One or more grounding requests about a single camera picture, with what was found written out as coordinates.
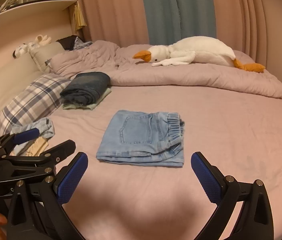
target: wall shelf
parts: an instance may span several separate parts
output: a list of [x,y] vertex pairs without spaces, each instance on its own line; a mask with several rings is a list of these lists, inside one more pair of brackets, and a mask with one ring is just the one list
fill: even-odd
[[7,23],[14,22],[34,14],[57,10],[63,11],[75,2],[76,0],[48,0],[16,6],[0,13],[0,28],[4,28],[4,25]]

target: blue gripper pad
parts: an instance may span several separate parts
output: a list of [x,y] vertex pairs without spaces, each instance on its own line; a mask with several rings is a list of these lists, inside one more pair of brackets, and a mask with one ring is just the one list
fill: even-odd
[[57,198],[60,205],[68,203],[77,185],[79,184],[84,172],[88,166],[87,155],[79,152],[71,163],[63,168],[69,167],[62,181],[57,186]]
[[13,143],[20,145],[28,141],[34,140],[40,136],[40,130],[38,128],[33,128],[24,132],[17,133],[13,138]]
[[191,167],[210,202],[219,205],[222,200],[221,186],[198,153],[192,154]]

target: pink curtain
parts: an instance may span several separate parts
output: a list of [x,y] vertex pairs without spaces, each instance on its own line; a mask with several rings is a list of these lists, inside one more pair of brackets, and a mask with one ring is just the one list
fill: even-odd
[[79,0],[88,26],[84,37],[106,40],[126,47],[148,44],[143,0]]
[[261,0],[214,0],[217,38],[266,65],[266,25]]

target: blue curtain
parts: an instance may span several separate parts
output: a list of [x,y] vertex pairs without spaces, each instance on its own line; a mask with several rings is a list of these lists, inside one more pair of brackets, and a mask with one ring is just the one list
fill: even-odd
[[191,36],[216,38],[213,0],[143,0],[151,45]]

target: white stuffed goose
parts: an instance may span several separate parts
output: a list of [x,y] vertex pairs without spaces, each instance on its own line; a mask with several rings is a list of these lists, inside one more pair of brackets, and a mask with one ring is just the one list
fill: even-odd
[[192,62],[235,66],[246,71],[262,72],[265,67],[258,63],[243,65],[236,59],[233,50],[222,41],[205,36],[182,39],[170,46],[157,45],[142,50],[133,56],[152,66],[187,65]]

